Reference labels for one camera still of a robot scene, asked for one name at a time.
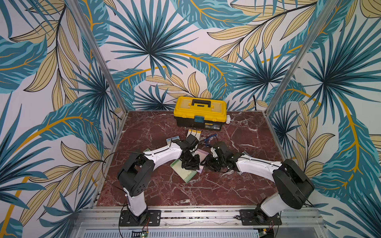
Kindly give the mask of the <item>pink memo pad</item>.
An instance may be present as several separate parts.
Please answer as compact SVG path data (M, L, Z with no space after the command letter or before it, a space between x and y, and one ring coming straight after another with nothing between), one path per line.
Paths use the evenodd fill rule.
M198 149L198 150L194 153L194 155L198 155L199 158L200 158L199 169L196 170L196 172L201 173L201 172L203 171L204 166L203 166L201 163L205 160L205 158L208 156L208 154L209 154L208 152L203 151L203 150L200 150L200 149Z

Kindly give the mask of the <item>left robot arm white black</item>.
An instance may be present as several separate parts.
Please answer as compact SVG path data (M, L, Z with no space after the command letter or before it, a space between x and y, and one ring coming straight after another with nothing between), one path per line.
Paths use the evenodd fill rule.
M184 140L173 140L162 148L130 155L117 175L128 201L127 215L123 216L128 225L142 225L148 219L144 191L156 168L180 160L184 169L199 170L200 158L194 154L198 143L199 140L194 135L189 135Z

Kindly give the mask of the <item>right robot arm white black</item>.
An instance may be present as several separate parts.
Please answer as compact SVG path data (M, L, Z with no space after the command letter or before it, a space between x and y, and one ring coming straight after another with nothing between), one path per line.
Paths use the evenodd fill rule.
M301 209L315 189L312 181L293 160L272 162L254 158L245 153L230 151L222 141L211 147L211 153L201 165L214 172L228 169L253 174L275 184L277 192L265 198L255 210L240 212L242 221L246 219L258 225L280 225L281 212Z

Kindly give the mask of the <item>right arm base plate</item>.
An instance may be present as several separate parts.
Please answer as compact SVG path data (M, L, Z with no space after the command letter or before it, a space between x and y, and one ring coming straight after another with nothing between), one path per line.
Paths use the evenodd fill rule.
M256 209L241 209L239 217L243 226L278 226L282 224L279 213L270 217Z

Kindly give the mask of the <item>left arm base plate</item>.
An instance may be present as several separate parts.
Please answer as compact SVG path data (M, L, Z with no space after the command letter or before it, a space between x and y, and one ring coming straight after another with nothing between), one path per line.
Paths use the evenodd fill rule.
M120 227L138 227L148 225L149 227L158 227L161 220L161 210L146 210L141 215L136 216L130 210L121 212Z

